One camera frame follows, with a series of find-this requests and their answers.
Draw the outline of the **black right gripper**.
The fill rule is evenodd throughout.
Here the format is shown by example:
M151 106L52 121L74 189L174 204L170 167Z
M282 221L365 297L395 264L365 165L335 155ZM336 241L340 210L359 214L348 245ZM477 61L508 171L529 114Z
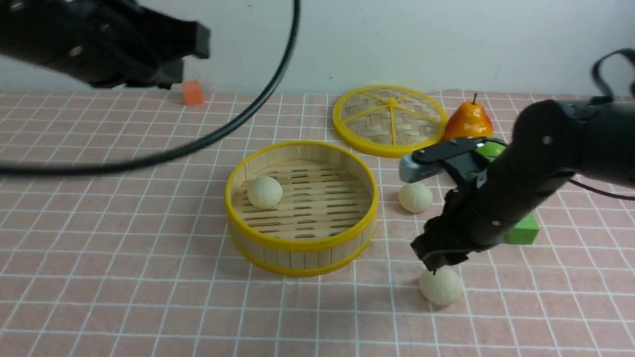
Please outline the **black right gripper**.
M502 243L503 236L526 216L526 194L485 174L469 179L445 196L442 213L424 224L410 246L427 271L457 266L469 254Z

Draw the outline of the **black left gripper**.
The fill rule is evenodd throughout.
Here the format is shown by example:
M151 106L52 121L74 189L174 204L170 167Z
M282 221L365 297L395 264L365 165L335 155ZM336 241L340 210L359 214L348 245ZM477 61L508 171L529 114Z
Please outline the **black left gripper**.
M98 89L169 90L210 55L208 27L135 0L3 0L0 29L3 57Z

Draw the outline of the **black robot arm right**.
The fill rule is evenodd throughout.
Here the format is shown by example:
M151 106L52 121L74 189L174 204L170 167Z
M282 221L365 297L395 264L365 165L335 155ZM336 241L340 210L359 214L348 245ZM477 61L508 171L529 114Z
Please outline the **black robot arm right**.
M447 172L456 188L442 214L427 221L411 248L429 271L456 266L491 249L506 233L579 175L634 187L634 104L543 100L515 120L512 140L489 161L486 138L459 137L406 154L402 181Z

